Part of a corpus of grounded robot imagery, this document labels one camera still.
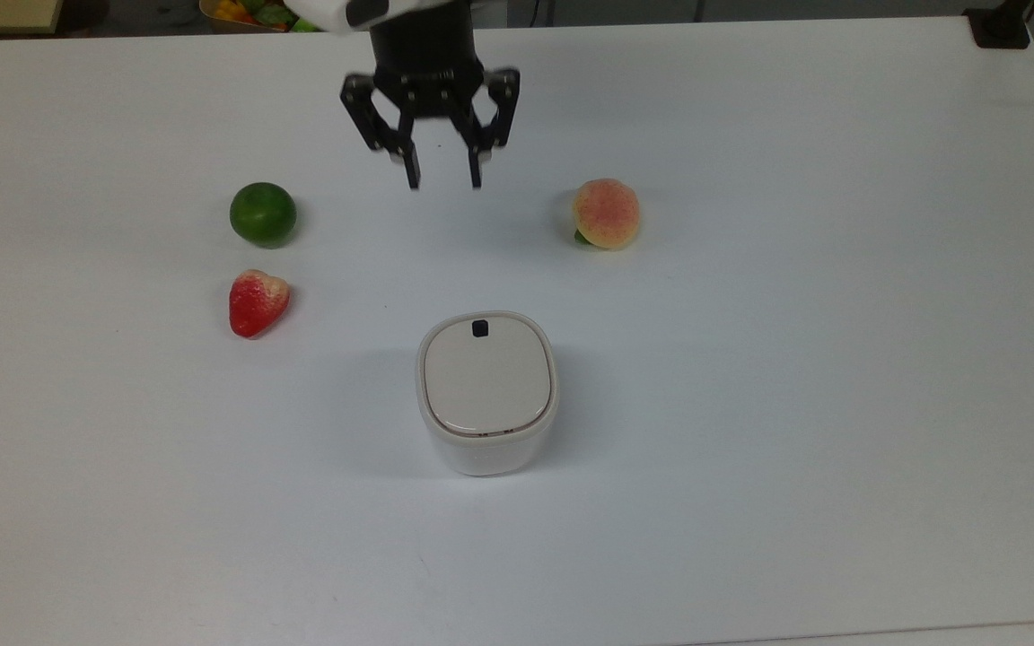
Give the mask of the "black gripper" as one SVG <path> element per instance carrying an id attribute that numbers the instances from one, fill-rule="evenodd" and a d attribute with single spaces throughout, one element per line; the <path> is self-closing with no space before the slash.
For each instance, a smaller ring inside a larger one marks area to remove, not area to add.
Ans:
<path id="1" fill-rule="evenodd" d="M 349 74 L 340 99 L 369 150 L 386 152 L 405 168 L 413 191 L 420 188 L 420 168 L 413 140 L 417 118 L 452 118 L 468 150 L 472 187 L 483 187 L 481 163 L 512 132 L 521 90 L 517 69 L 484 69 L 473 38 L 469 3 L 444 3 L 395 16 L 369 29 L 376 60 L 373 76 Z M 495 113 L 484 124 L 475 111 L 485 90 Z M 398 107 L 391 127 L 374 106 L 376 91 Z"/>

